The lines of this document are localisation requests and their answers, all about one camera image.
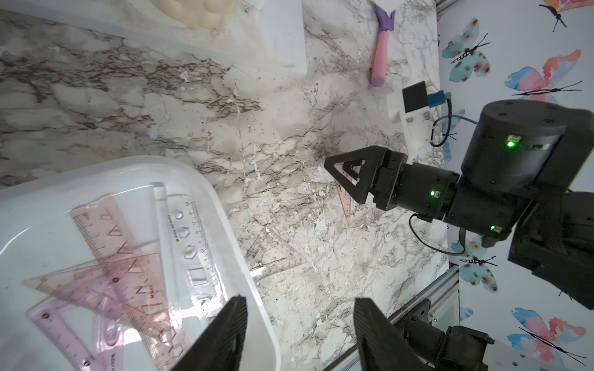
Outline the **pink tall triangle ruler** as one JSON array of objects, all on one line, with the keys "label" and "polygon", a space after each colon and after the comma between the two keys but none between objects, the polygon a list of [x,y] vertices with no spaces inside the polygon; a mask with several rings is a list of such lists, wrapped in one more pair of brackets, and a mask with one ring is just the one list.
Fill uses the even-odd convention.
[{"label": "pink tall triangle ruler", "polygon": [[109,288],[112,300],[119,304],[127,322],[137,329],[167,318],[160,254],[147,254],[112,261],[105,265],[80,267],[70,271],[30,278],[23,284],[31,289],[59,298],[70,304],[90,309],[115,319],[117,315],[99,309],[105,297],[95,287]]}]

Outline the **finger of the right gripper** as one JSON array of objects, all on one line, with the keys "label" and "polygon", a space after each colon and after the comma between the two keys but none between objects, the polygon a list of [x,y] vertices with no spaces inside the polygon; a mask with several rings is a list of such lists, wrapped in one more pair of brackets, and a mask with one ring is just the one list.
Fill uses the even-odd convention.
[{"label": "finger of the right gripper", "polygon": [[324,168],[356,203],[365,204],[374,185],[376,172],[388,153],[388,149],[374,145],[329,156]]}]

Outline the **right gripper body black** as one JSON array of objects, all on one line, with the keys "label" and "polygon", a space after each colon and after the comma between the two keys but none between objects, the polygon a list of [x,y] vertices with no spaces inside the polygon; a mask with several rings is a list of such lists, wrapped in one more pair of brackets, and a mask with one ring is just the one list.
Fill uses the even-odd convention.
[{"label": "right gripper body black", "polygon": [[396,207],[430,220],[441,220],[451,206],[459,174],[430,165],[407,163],[408,156],[387,151],[379,165],[371,194],[377,208]]}]

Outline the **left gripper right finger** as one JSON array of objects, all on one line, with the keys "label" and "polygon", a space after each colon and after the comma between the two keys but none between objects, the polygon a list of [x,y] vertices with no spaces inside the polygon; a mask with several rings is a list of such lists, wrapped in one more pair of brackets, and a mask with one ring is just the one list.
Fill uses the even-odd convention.
[{"label": "left gripper right finger", "polygon": [[427,320],[430,301],[424,299],[392,323],[370,298],[356,298],[354,328],[362,370],[430,370],[404,337],[406,323],[414,317]]}]

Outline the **clear straight ruler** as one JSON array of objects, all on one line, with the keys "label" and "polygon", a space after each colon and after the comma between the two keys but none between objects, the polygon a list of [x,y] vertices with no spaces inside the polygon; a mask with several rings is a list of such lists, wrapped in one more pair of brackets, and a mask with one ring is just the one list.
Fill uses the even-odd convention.
[{"label": "clear straight ruler", "polygon": [[196,202],[189,195],[166,198],[173,230],[174,261],[180,267],[193,310],[211,322],[227,304],[228,295],[210,250]]},{"label": "clear straight ruler", "polygon": [[169,207],[167,203],[166,186],[163,182],[153,182],[156,220],[159,230],[160,250],[162,256],[162,270],[166,286],[166,295],[170,307],[171,316],[176,326],[182,329],[185,334],[192,337],[196,325],[191,317],[187,317],[186,309],[183,307],[179,293],[178,275],[173,254],[173,234],[168,220]]}]

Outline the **purple triangle ruler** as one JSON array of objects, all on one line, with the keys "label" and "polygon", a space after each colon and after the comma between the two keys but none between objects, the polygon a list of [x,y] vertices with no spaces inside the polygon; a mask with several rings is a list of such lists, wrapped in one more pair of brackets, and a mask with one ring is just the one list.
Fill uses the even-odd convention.
[{"label": "purple triangle ruler", "polygon": [[99,285],[95,287],[105,295],[99,302],[99,308],[117,315],[117,318],[97,314],[91,344],[79,336],[65,318],[67,312],[75,309],[73,304],[49,298],[26,315],[75,370],[123,370],[125,347],[137,343],[140,336],[122,324],[123,310],[109,297],[112,290]]}]

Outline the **pink small triangle ruler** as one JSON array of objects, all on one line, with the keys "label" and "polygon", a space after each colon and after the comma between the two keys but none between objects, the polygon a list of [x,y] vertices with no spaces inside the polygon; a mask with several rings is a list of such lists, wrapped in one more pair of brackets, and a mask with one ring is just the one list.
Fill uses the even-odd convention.
[{"label": "pink small triangle ruler", "polygon": [[337,194],[340,198],[340,203],[342,206],[343,214],[346,219],[346,224],[349,225],[351,223],[351,197],[345,188],[340,185],[340,183],[334,179],[334,185],[337,190]]}]

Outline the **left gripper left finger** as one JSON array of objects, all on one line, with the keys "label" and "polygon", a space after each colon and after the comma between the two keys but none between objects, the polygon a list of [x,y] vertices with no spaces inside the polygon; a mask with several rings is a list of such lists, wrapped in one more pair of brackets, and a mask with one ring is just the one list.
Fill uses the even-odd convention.
[{"label": "left gripper left finger", "polygon": [[246,298],[230,298],[172,371],[238,371],[247,320]]}]

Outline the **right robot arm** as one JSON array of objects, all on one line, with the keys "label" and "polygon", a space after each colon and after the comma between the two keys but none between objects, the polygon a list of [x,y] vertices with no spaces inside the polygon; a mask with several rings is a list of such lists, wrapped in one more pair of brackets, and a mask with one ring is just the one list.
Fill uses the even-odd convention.
[{"label": "right robot arm", "polygon": [[[593,194],[571,184],[593,150],[593,114],[533,100],[487,104],[476,123],[459,173],[409,163],[406,154],[369,146],[329,156],[325,169],[357,203],[372,199],[383,211],[402,208],[412,220],[442,221],[459,231],[445,254],[457,257],[473,284],[493,283],[483,249],[510,241],[507,259],[586,309],[593,307]],[[369,298],[354,304],[357,352],[364,370],[519,369],[562,366],[562,344],[582,329],[561,319],[544,323],[515,309],[521,325],[510,351],[485,332],[441,330],[428,320],[429,301],[391,322]]]}]

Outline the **pink straight ruler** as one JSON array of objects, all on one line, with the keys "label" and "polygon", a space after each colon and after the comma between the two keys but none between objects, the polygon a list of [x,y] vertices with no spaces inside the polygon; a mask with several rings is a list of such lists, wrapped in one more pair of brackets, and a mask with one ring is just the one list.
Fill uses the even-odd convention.
[{"label": "pink straight ruler", "polygon": [[156,368],[173,369],[189,343],[171,316],[159,252],[140,244],[112,196],[71,210],[71,218]]}]

